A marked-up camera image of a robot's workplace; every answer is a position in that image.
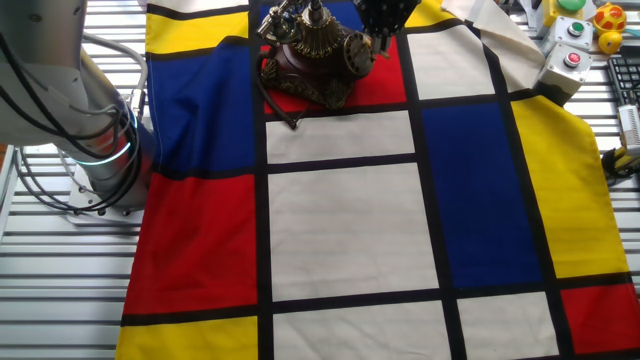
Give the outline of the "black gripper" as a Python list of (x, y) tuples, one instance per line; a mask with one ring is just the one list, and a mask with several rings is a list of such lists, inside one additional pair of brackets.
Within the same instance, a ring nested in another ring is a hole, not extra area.
[(365, 43), (373, 53), (387, 53), (393, 37), (404, 24), (420, 0), (354, 0), (353, 5), (363, 23), (385, 23), (382, 26), (382, 38), (374, 24), (364, 24), (362, 32)]

